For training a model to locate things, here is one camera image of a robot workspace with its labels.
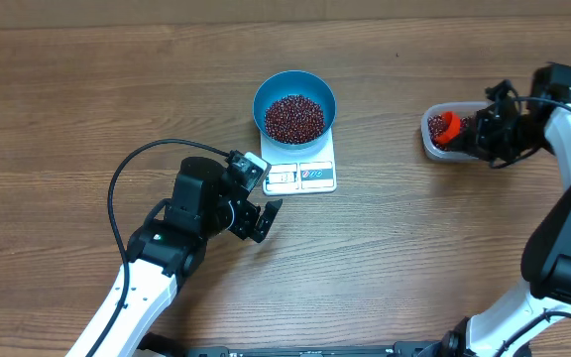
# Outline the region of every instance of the wooden tabletop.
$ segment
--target wooden tabletop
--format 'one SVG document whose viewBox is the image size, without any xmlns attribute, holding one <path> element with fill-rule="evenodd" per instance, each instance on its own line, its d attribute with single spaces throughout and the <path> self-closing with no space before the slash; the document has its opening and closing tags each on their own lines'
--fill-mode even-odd
<svg viewBox="0 0 571 357">
<path fill-rule="evenodd" d="M 293 68 L 336 94 L 338 189 L 286 197 L 260 245 L 214 239 L 152 330 L 240 348 L 440 339 L 515 284 L 561 182 L 546 153 L 502 171 L 434 163 L 420 117 L 504 78 L 527 93 L 548 61 L 571 64 L 571 17 L 0 32 L 0 356 L 63 355 L 100 306 L 120 265 L 106 190 L 129 152 L 160 138 L 259 152 L 253 95 Z M 123 238 L 188 155 L 212 157 L 166 147 L 129 165 Z M 571 354 L 571 321 L 533 349 Z"/>
</svg>

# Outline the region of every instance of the white container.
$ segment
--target white container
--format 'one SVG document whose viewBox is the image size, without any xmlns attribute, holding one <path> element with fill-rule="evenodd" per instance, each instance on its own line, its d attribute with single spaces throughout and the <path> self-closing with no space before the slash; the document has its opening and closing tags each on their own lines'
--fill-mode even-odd
<svg viewBox="0 0 571 357">
<path fill-rule="evenodd" d="M 422 116 L 422 143 L 424 144 L 424 152 L 426 156 L 435 161 L 448 161 L 448 162 L 467 162 L 472 160 L 477 160 L 470 155 L 457 152 L 445 152 L 437 149 L 435 145 L 431 142 L 431 138 L 428 134 L 428 118 L 440 115 L 447 111 L 452 111 L 453 113 L 459 115 L 460 118 L 464 118 L 475 114 L 476 111 L 480 109 L 485 109 L 490 103 L 487 102 L 456 102 L 456 103 L 444 103 L 433 105 L 428 108 L 424 116 Z"/>
</svg>

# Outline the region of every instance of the wire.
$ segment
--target wire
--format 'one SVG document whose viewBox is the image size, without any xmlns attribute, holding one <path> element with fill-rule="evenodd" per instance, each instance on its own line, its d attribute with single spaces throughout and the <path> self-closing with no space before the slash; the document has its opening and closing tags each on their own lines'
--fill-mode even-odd
<svg viewBox="0 0 571 357">
<path fill-rule="evenodd" d="M 519 97 L 518 94 L 514 91 L 514 88 L 511 88 L 511 90 L 514 93 L 514 102 L 518 102 L 519 103 L 519 117 L 521 116 L 521 106 L 520 104 L 522 102 L 529 102 L 529 101 L 536 101 L 536 102 L 541 102 L 541 103 L 547 103 L 547 104 L 552 104 L 552 105 L 556 105 L 560 108 L 563 108 L 567 111 L 569 111 L 571 113 L 571 106 L 565 104 L 565 103 L 561 103 L 559 101 L 556 100 L 552 100 L 552 99 L 546 99 L 546 98 L 537 98 L 537 97 Z M 541 149 L 542 145 L 537 145 L 536 147 L 532 148 L 530 151 L 528 151 L 527 153 L 525 153 L 524 155 L 509 161 L 509 162 L 505 162 L 499 165 L 495 165 L 495 160 L 492 160 L 489 162 L 489 168 L 491 169 L 503 169 L 505 167 L 508 167 L 514 163 L 518 163 L 521 160 L 525 160 L 529 157 L 531 157 L 532 155 L 534 155 L 537 151 L 539 151 L 539 149 Z"/>
<path fill-rule="evenodd" d="M 120 238 L 120 233 L 118 232 L 118 226 L 116 225 L 116 218 L 114 217 L 113 200 L 114 200 L 114 187 L 116 186 L 116 181 L 118 180 L 118 176 L 123 171 L 123 169 L 125 169 L 127 164 L 132 159 L 134 159 L 138 154 L 144 152 L 147 149 L 151 149 L 155 146 L 163 144 L 188 145 L 195 148 L 204 149 L 211 153 L 215 153 L 224 157 L 228 157 L 228 153 L 223 152 L 221 150 L 217 150 L 215 148 L 209 147 L 204 144 L 194 143 L 183 139 L 162 139 L 143 145 L 142 147 L 134 150 L 131 154 L 127 156 L 127 158 L 125 158 L 125 160 L 123 160 L 122 163 L 120 163 L 118 169 L 116 169 L 116 172 L 114 173 L 114 176 L 111 178 L 111 181 L 109 182 L 109 189 L 107 191 L 107 214 L 109 215 L 109 224 L 111 224 L 111 230 L 114 232 L 114 238 L 116 239 L 116 244 L 118 245 L 118 252 L 120 253 L 120 258 L 123 263 L 124 287 L 122 293 L 120 294 L 120 298 L 118 299 L 118 303 L 116 303 L 116 308 L 114 309 L 114 313 L 109 318 L 109 321 L 107 321 L 107 325 L 105 325 L 105 328 L 98 336 L 98 339 L 96 339 L 96 342 L 94 342 L 94 344 L 89 349 L 89 352 L 87 352 L 87 357 L 92 357 L 94 353 L 96 353 L 96 351 L 98 350 L 98 347 L 100 347 L 100 345 L 103 343 L 103 340 L 111 330 L 111 327 L 114 325 L 114 322 L 116 322 L 118 314 L 120 313 L 120 311 L 123 308 L 123 305 L 125 304 L 125 300 L 127 299 L 127 292 L 129 290 L 129 262 L 127 261 L 127 253 L 125 252 L 125 246 L 123 245 L 122 238 Z"/>
<path fill-rule="evenodd" d="M 571 319 L 571 313 L 569 313 L 569 312 L 546 311 L 546 312 L 542 313 L 540 316 L 538 316 L 537 318 L 535 318 L 534 320 L 532 320 L 522 330 L 520 330 L 516 334 L 514 334 L 513 337 L 508 339 L 508 341 L 505 341 L 504 344 L 502 345 L 502 347 L 499 349 L 499 351 L 497 351 L 497 354 L 495 355 L 495 357 L 501 357 L 504 354 L 504 352 L 508 351 L 508 348 L 513 343 L 515 343 L 522 336 L 524 336 L 525 334 L 530 332 L 531 329 L 534 328 L 537 324 L 539 324 L 542 321 L 550 322 L 550 317 L 554 317 L 554 316 L 566 317 L 566 318 Z"/>
</svg>

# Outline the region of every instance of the white digital scale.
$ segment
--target white digital scale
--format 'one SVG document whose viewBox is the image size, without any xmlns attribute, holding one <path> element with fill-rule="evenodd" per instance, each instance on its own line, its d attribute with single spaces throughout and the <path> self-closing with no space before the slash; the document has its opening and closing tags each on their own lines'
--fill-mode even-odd
<svg viewBox="0 0 571 357">
<path fill-rule="evenodd" d="M 264 180 L 264 193 L 284 195 L 333 192 L 336 190 L 336 162 L 332 130 L 314 145 L 285 149 L 261 135 L 262 159 L 272 165 Z"/>
</svg>

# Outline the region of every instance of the plastic container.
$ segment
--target plastic container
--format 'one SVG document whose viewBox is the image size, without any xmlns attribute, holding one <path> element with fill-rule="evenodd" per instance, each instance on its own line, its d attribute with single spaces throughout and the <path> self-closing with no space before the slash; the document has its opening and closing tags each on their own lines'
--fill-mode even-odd
<svg viewBox="0 0 571 357">
<path fill-rule="evenodd" d="M 325 121 L 323 133 L 318 138 L 303 144 L 286 144 L 271 138 L 266 133 L 266 110 L 282 98 L 300 94 L 321 106 Z M 303 150 L 326 141 L 327 133 L 336 118 L 336 98 L 329 85 L 318 76 L 303 70 L 288 70 L 273 75 L 259 87 L 253 102 L 253 116 L 257 128 L 271 143 L 287 150 Z"/>
<path fill-rule="evenodd" d="M 422 143 L 424 144 L 424 152 L 426 156 L 434 161 L 447 161 L 447 162 L 467 162 L 477 160 L 470 155 L 457 152 L 445 152 L 437 149 L 431 142 L 428 134 L 428 118 L 440 115 L 447 111 L 452 111 L 459 115 L 461 118 L 475 114 L 476 111 L 488 107 L 490 104 L 487 102 L 456 102 L 444 103 L 433 105 L 428 108 L 424 116 L 422 116 L 421 130 L 422 130 Z"/>
</svg>

